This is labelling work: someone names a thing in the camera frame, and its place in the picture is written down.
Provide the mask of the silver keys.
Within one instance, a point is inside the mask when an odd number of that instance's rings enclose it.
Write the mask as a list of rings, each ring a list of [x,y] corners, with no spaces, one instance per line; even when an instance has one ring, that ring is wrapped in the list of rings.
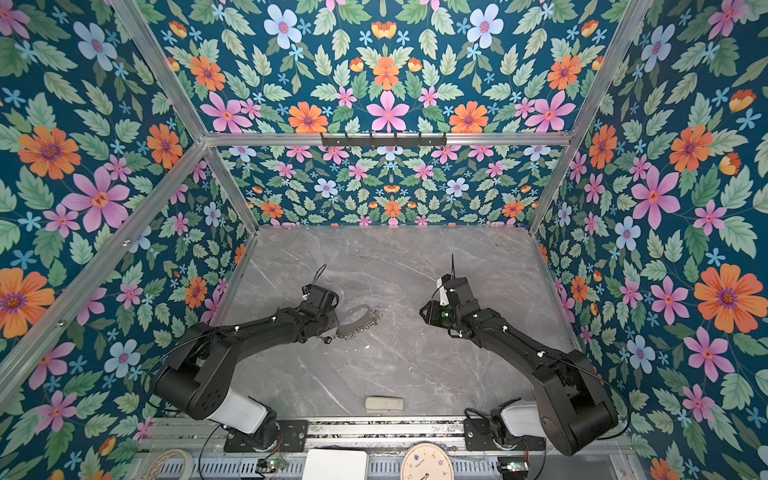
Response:
[[[338,315],[335,337],[350,340],[376,326],[382,317],[379,307],[358,305]]]

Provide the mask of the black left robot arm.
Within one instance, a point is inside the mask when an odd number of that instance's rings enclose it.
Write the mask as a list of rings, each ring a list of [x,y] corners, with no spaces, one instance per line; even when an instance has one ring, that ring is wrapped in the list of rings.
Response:
[[[271,348],[323,336],[336,326],[338,303],[335,292],[308,284],[296,307],[238,325],[197,325],[165,358],[152,393],[192,419],[252,433],[265,420],[267,407],[231,387],[238,363]]]

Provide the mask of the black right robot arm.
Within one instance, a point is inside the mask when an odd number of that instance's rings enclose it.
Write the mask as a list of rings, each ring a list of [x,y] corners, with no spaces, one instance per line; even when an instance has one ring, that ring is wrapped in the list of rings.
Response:
[[[419,315],[450,337],[496,354],[531,384],[531,402],[510,400],[486,419],[498,445],[508,447],[518,439],[538,437],[572,456],[606,439],[619,425],[607,386],[582,352],[549,347],[513,327],[499,312],[481,307],[466,278],[443,275]]]

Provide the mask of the small white block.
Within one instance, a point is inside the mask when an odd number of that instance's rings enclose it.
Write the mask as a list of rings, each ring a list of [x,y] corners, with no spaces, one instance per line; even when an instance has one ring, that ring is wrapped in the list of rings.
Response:
[[[400,413],[404,411],[404,400],[400,397],[368,396],[364,407],[368,413]]]

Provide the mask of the white box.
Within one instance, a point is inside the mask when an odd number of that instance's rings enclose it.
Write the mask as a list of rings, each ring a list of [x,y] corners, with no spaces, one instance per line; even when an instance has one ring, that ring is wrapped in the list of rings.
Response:
[[[302,480],[366,480],[369,456],[359,450],[312,449],[307,453]]]

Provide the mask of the round analog clock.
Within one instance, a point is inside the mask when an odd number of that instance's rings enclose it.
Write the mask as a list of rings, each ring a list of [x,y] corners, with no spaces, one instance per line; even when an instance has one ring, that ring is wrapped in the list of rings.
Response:
[[[454,467],[448,454],[432,443],[412,446],[404,455],[401,480],[454,480]]]

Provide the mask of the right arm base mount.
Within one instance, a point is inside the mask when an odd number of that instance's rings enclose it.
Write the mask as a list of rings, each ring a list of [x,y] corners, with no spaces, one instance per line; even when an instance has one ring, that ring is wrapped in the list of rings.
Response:
[[[490,412],[482,412],[476,408],[464,409],[464,442],[468,451],[505,451],[522,452],[524,450],[544,451],[546,437],[537,428],[533,435],[524,435],[508,426],[504,414],[510,415],[514,408],[523,413],[536,413],[534,402],[523,401],[520,397],[508,400]]]

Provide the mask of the aluminium front rail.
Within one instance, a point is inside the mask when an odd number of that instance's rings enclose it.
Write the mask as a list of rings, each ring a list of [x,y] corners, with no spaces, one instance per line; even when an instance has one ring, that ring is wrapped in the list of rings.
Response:
[[[495,442],[478,420],[468,422],[463,416],[415,417],[304,417],[282,420],[277,439],[262,450],[266,453],[304,453],[314,448],[343,447],[374,453],[394,453],[429,442],[441,448],[467,452],[509,453],[530,449],[555,454],[549,442],[537,437],[514,440],[505,446]],[[210,422],[187,418],[157,420],[152,433],[138,442],[141,452],[181,448],[190,451],[250,453],[252,450],[238,435]]]

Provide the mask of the black hook rail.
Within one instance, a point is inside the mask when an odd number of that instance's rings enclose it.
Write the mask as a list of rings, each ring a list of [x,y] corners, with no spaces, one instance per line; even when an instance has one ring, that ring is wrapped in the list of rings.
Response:
[[[448,139],[443,134],[393,133],[393,134],[321,134],[321,145],[325,147],[443,147]]]

